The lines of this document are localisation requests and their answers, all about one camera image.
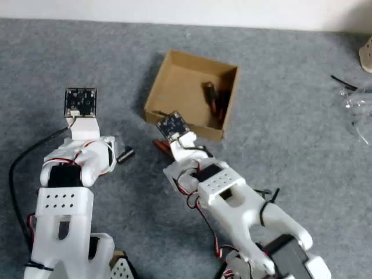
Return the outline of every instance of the cardboard box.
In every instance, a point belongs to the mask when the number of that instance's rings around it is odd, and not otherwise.
[[[237,86],[239,67],[210,59],[168,51],[145,105],[146,121],[156,124],[159,113],[178,111],[198,136],[220,141],[224,136]],[[231,91],[223,122],[212,115],[203,84],[211,81],[216,91]]]

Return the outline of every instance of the circuit board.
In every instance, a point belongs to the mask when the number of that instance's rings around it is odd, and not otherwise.
[[[65,117],[95,117],[96,88],[66,88]]]
[[[190,131],[185,120],[178,112],[173,112],[161,119],[156,126],[169,142],[175,141]]]

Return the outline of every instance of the white 3d printed part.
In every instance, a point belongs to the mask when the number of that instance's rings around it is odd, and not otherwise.
[[[372,37],[359,49],[359,56],[363,70],[372,73]]]

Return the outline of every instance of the white wall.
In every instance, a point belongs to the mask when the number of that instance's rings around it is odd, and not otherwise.
[[[372,33],[372,0],[0,0],[0,17]]]

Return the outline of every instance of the clear plastic object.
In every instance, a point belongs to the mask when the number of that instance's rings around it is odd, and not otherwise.
[[[352,126],[367,145],[372,144],[372,88],[359,88],[356,91],[343,89],[344,108],[353,116]]]

